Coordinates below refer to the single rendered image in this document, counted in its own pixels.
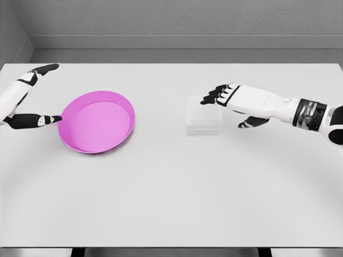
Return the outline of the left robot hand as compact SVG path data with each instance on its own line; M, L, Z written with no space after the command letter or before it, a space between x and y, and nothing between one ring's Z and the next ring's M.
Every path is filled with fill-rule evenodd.
M18 80L10 83L0 93L0 125L8 124L15 130L34 129L62 120L61 116L39 114L16 114L17 107L26 98L31 88L48 72L59 68L59 64L48 64L26 72Z

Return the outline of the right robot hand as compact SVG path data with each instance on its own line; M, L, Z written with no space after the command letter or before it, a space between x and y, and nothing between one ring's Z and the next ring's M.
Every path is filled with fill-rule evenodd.
M248 115L238 128L252 128L266 124L274 116L282 97L266 90L247 85L224 84L203 97L201 105L216 104Z

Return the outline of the clear plastic egg box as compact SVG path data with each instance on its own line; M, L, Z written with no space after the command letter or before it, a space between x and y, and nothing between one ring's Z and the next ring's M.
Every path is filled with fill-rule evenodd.
M222 129L221 109L215 104L202 105L200 96L191 96L185 103L187 136L219 136Z

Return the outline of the pink round plate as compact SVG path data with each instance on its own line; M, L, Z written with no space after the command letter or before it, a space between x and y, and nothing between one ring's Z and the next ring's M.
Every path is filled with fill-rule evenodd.
M131 102L112 91L84 94L70 102L61 116L58 122L61 140L85 154L117 147L130 135L136 118Z

